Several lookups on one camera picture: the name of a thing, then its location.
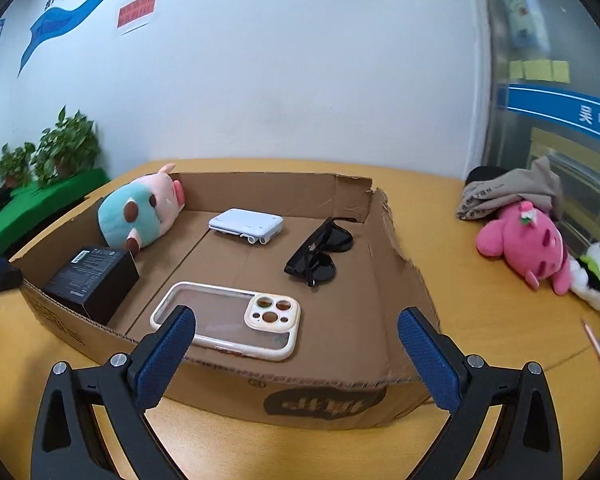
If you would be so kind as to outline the green bench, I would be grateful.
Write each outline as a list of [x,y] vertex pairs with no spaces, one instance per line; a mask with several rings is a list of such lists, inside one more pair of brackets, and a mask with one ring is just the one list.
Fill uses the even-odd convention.
[[49,185],[33,182],[17,188],[0,211],[0,256],[53,214],[72,208],[108,182],[105,170],[93,168]]

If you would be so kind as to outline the clear phone case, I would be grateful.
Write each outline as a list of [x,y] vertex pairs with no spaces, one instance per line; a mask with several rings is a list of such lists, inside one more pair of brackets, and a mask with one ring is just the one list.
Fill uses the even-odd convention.
[[288,359],[296,348],[301,307],[289,296],[178,282],[152,311],[150,326],[158,330],[178,306],[194,312],[195,346],[271,362]]

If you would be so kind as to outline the white rectangular device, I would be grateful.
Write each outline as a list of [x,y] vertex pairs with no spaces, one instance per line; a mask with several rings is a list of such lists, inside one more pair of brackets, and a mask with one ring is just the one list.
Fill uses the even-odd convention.
[[274,236],[282,232],[284,219],[277,214],[230,208],[208,222],[210,230],[239,236],[249,244],[266,245]]

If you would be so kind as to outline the pink plush toy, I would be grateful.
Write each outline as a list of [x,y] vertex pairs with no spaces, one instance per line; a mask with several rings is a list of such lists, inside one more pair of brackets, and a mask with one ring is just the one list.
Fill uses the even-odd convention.
[[479,231],[476,248],[483,257],[504,259],[534,290],[549,280],[556,295],[569,292],[569,254],[562,234],[528,200],[504,207]]

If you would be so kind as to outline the brown cardboard box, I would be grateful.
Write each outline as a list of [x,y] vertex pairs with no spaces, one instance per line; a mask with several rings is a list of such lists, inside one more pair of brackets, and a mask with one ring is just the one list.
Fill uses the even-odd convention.
[[[320,429],[370,428],[406,415],[427,397],[396,330],[416,307],[437,322],[419,270],[404,256],[387,196],[370,179],[340,174],[208,172],[180,174],[184,211],[136,257],[140,278],[108,322],[84,318],[42,288],[81,249],[104,241],[90,207],[58,226],[15,261],[38,320],[89,358],[131,351],[150,332],[151,312],[178,282],[274,292],[298,301],[294,353],[265,362],[192,347],[166,394],[184,404],[250,422]],[[266,245],[210,230],[230,208],[277,214],[282,232]],[[292,254],[330,217],[354,238],[334,255],[337,274],[316,287],[284,272]]]

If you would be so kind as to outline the grey folded cloth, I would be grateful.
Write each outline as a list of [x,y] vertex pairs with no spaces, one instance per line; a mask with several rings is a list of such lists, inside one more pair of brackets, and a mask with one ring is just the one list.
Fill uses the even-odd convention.
[[554,220],[562,218],[562,181],[546,156],[536,158],[529,168],[474,168],[466,178],[455,215],[460,220],[479,220],[524,200]]

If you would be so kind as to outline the yellow sticky notes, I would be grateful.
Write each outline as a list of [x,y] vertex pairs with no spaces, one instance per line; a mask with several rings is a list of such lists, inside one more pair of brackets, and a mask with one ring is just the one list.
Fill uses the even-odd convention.
[[510,81],[547,81],[558,82],[558,84],[570,84],[571,82],[569,62],[548,60],[547,58],[510,61],[508,76]]

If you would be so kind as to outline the small green potted plant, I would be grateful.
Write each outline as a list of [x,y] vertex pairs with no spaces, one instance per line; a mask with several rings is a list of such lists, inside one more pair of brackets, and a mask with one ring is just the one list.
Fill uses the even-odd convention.
[[35,152],[32,142],[24,142],[16,148],[5,143],[0,156],[0,181],[6,188],[21,188],[31,181],[30,163]]

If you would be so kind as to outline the black sunglasses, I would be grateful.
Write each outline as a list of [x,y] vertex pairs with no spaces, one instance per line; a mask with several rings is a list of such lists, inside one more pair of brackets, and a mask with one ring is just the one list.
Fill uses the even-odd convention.
[[327,218],[289,258],[284,272],[311,288],[332,281],[337,274],[332,254],[348,252],[354,245],[353,235],[340,222],[356,223],[356,220]]

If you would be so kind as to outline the black product box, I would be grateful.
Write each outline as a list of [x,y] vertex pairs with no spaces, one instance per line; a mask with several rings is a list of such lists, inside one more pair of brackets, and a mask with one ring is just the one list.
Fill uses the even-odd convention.
[[84,318],[107,325],[139,278],[134,258],[127,250],[85,247],[42,291]]

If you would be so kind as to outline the teal pig plush toy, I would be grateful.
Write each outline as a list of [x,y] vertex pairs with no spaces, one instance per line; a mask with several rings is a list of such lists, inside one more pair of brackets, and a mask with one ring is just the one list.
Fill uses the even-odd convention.
[[184,188],[173,162],[117,188],[100,204],[97,220],[109,247],[136,255],[174,225],[185,207]]

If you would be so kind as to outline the white panda plush toy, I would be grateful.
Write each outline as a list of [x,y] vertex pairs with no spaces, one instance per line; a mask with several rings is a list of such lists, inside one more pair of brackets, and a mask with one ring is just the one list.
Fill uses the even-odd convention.
[[570,290],[600,311],[600,242],[593,243],[583,255],[569,258]]

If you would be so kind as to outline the red wall notice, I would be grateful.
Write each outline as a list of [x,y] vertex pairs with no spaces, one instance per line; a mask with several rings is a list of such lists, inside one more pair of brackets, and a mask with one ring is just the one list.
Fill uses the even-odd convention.
[[118,10],[116,26],[122,34],[145,26],[155,14],[157,0],[130,0]]

